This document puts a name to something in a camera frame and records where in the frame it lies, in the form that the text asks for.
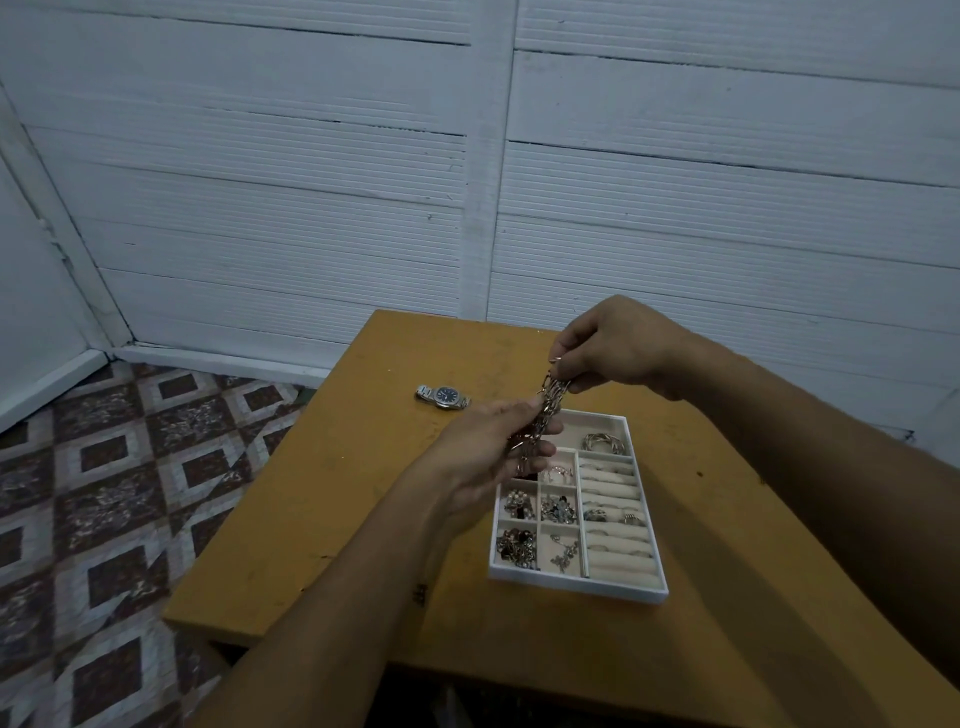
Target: hand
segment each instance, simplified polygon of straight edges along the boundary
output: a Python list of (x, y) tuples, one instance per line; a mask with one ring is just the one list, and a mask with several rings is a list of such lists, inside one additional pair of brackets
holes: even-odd
[[(447, 492), (448, 513), (472, 510), (488, 500), (498, 484), (547, 467), (546, 458), (557, 449), (544, 440), (537, 457), (529, 461), (527, 473), (520, 471), (518, 458), (507, 457), (511, 435), (533, 422), (541, 407), (539, 396), (474, 404), (444, 428), (411, 469), (441, 483)], [(546, 429), (548, 434), (562, 430), (556, 419)]]
[(550, 358), (560, 361), (551, 374), (572, 380), (572, 394), (618, 381), (645, 384), (669, 400), (679, 400), (674, 374), (691, 347), (705, 341), (650, 306), (613, 296), (557, 335)]

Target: wooden table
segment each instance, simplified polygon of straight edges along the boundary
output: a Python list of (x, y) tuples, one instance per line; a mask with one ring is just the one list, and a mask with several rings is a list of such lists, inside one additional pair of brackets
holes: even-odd
[[(183, 579), (168, 622), (255, 644), (455, 416), (415, 402), (417, 386), (529, 396), (553, 336), (377, 311)], [(453, 543), (397, 663), (722, 725), (960, 725), (960, 692), (696, 410), (619, 385), (565, 404), (629, 418), (669, 598), (490, 580), (486, 518)]]

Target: wristwatch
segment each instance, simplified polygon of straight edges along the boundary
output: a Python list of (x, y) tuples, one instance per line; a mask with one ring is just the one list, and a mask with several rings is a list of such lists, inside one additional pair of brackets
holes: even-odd
[(422, 384), (417, 387), (416, 396), (418, 400), (433, 402), (441, 409), (464, 409), (470, 404), (470, 398), (464, 397), (453, 387), (431, 389)]

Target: white jewelry tray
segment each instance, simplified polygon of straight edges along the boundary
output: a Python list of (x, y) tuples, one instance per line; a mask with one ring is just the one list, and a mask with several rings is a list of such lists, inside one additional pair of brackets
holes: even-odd
[[(564, 431), (544, 439), (557, 446), (557, 453), (550, 458), (551, 467), (566, 468), (572, 477), (547, 470), (538, 473), (536, 481), (514, 479), (497, 488), (490, 543), (490, 577), (660, 604), (670, 592), (626, 418), (575, 410), (562, 410), (560, 415)], [(584, 437), (598, 432), (620, 440), (626, 454), (583, 450)], [(596, 447), (599, 450), (604, 444)], [(507, 494), (514, 489), (530, 496), (533, 513), (526, 520), (517, 520), (506, 510)], [(566, 496), (576, 508), (576, 522), (563, 524), (545, 520), (541, 516), (540, 502), (549, 496)], [(586, 521), (583, 517), (585, 509), (595, 508), (603, 509), (609, 519), (606, 522)], [(536, 535), (535, 570), (515, 566), (498, 552), (497, 537), (513, 528), (526, 529)], [(561, 543), (551, 540), (551, 536), (560, 537)], [(574, 541), (578, 543), (577, 555), (563, 573), (551, 559), (562, 555), (564, 546)]]

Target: patterned floor tile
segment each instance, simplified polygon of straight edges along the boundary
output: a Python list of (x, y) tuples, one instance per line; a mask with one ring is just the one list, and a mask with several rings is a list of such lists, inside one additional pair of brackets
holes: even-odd
[(298, 389), (113, 362), (0, 433), (0, 728), (178, 728), (215, 671), (159, 619)]

